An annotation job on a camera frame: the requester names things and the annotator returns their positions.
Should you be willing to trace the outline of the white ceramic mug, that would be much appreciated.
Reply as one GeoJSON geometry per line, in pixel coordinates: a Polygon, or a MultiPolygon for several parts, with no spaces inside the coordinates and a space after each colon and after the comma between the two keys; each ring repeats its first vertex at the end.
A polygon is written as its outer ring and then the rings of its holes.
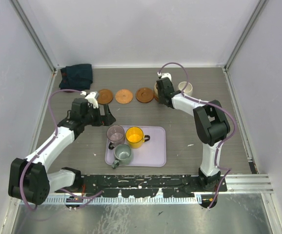
{"type": "Polygon", "coordinates": [[[180,82],[178,84],[178,89],[180,91],[183,91],[184,94],[186,94],[188,96],[192,96],[192,94],[193,94],[193,86],[190,82],[186,82],[186,81],[180,82]]]}

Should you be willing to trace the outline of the light cork coaster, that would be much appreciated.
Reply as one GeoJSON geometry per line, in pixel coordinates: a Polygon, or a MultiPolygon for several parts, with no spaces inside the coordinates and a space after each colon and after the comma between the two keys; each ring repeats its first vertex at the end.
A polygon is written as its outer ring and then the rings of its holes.
{"type": "Polygon", "coordinates": [[[128,89],[121,89],[115,94],[115,99],[120,104],[128,104],[133,99],[133,93],[128,89]]]}

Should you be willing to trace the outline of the beige ceramic mug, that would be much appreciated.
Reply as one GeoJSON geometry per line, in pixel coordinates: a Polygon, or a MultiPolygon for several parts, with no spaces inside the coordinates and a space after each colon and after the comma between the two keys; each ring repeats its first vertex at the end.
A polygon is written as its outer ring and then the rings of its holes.
{"type": "Polygon", "coordinates": [[[158,97],[158,87],[157,87],[157,84],[154,85],[153,92],[154,92],[154,96],[158,97]]]}

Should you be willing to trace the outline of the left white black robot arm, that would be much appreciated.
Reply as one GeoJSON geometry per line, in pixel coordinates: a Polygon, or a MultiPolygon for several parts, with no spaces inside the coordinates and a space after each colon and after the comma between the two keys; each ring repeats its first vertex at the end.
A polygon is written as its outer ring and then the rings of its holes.
{"type": "Polygon", "coordinates": [[[41,205],[50,193],[67,189],[78,193],[82,189],[81,172],[63,167],[55,173],[49,168],[62,151],[72,144],[87,125],[94,127],[110,126],[116,119],[109,106],[103,105],[104,114],[99,106],[85,98],[73,100],[67,116],[57,124],[53,134],[33,153],[25,158],[16,158],[10,167],[8,194],[21,199],[26,204],[41,205]]]}

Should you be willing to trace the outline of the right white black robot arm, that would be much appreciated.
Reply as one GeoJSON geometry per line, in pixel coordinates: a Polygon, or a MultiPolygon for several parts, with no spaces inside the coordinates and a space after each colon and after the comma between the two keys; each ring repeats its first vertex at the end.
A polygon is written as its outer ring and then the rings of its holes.
{"type": "Polygon", "coordinates": [[[160,104],[194,117],[197,136],[203,143],[202,163],[198,172],[199,187],[204,192],[210,192],[220,180],[222,143],[230,132],[220,102],[207,102],[176,91],[168,77],[159,77],[156,85],[160,104]]]}

